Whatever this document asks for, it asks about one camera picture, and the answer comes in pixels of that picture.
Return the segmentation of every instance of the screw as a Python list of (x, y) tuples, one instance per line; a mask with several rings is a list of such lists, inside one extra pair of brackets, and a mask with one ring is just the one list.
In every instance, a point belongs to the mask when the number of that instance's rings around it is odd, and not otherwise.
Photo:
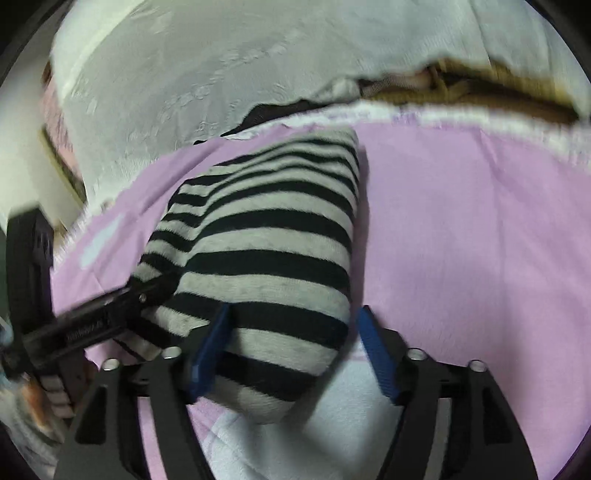
[(481, 360), (472, 360), (468, 364), (468, 367), (470, 367), (470, 370), (472, 370), (473, 372), (478, 372), (478, 373), (483, 373), (488, 370), (488, 367), (486, 366), (486, 364), (484, 362), (482, 362)]
[(407, 357), (409, 357), (411, 360), (421, 361), (427, 358), (427, 354), (420, 348), (411, 348), (407, 352)]
[(162, 356), (164, 358), (177, 358), (183, 351), (178, 346), (169, 346), (162, 350)]
[(111, 370), (119, 368), (119, 365), (119, 360), (117, 360), (116, 358), (109, 358), (104, 361), (102, 369), (110, 372)]

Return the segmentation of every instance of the white sheet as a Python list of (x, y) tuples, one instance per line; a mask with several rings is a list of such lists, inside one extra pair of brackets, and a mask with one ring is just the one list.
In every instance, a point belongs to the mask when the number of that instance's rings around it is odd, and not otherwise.
[(591, 112), (582, 69), (524, 0), (79, 0), (52, 52), (91, 204), (160, 155), (239, 125), (257, 104), (323, 89), (324, 99), (349, 99), (343, 78), (444, 56), (551, 76)]

